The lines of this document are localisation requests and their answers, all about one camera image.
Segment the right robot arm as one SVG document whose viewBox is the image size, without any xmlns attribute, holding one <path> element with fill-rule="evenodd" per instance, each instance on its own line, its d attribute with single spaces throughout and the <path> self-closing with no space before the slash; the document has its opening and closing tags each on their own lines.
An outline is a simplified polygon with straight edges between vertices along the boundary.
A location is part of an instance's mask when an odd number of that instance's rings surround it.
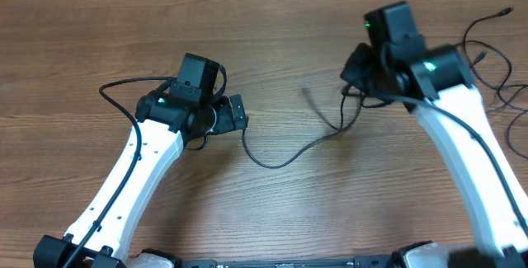
<svg viewBox="0 0 528 268">
<path fill-rule="evenodd" d="M 469 62 L 453 45 L 428 49 L 406 2 L 368 12 L 364 22 L 370 40 L 342 70 L 344 94 L 404 104 L 442 156 L 474 235 L 469 245 L 399 248 L 389 266 L 526 266 L 527 195 L 489 124 Z"/>
</svg>

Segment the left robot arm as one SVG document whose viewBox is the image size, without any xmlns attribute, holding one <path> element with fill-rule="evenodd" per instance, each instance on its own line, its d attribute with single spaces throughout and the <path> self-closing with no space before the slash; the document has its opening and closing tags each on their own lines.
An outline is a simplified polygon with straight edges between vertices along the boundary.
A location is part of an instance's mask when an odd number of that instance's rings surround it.
<svg viewBox="0 0 528 268">
<path fill-rule="evenodd" d="M 130 244 L 153 193 L 187 144 L 246 128 L 241 96 L 215 88 L 225 74 L 223 65 L 187 53 L 177 76 L 161 77 L 140 98 L 136 112 L 126 114 L 130 136 L 101 189 L 61 238 L 41 238 L 34 267 L 182 266 L 181 259 L 152 248 L 130 257 Z"/>
</svg>

